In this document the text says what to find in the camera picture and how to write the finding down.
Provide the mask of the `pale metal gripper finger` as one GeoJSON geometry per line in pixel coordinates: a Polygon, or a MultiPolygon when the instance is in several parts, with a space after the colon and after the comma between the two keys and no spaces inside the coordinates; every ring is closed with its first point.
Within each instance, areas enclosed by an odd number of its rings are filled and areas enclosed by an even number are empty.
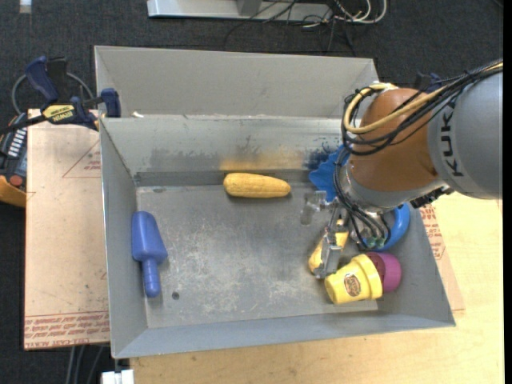
{"type": "Polygon", "coordinates": [[[324,279],[337,272],[344,246],[332,242],[326,234],[322,237],[320,247],[320,263],[313,268],[313,275],[317,279],[324,279]]]}
{"type": "Polygon", "coordinates": [[[317,190],[305,196],[305,201],[300,215],[300,222],[302,225],[307,226],[311,224],[313,216],[325,209],[326,196],[327,194],[324,190],[317,190]]]}

